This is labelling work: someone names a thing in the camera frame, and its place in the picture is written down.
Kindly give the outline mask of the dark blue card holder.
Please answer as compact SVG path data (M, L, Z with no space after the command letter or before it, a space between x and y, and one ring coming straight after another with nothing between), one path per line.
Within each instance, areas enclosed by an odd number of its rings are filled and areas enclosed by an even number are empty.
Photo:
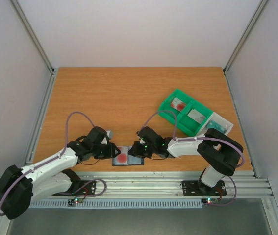
M128 155L127 164L117 164L116 157L112 159L112 166L136 166L136 165L144 165L144 159L138 158L132 155Z

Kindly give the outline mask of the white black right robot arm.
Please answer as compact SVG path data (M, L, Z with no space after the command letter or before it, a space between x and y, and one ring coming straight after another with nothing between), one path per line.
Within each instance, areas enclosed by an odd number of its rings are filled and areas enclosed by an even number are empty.
M150 159L154 154L162 159L202 156L209 167L197 182L201 195L209 195L224 176L232 176L245 161L243 147L213 128L195 137L163 138L153 129L144 127L137 136L139 141L135 141L128 152L135 157Z

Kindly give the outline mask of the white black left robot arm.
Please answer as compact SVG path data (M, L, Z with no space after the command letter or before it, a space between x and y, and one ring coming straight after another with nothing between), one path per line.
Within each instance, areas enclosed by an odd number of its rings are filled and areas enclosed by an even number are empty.
M88 135L74 141L37 163L24 167L12 165L0 178L0 216L12 220L23 214L30 204L50 196L94 196L91 181L82 181L72 167L94 158L114 159L125 154L129 147L116 146L110 141L110 131L93 127Z

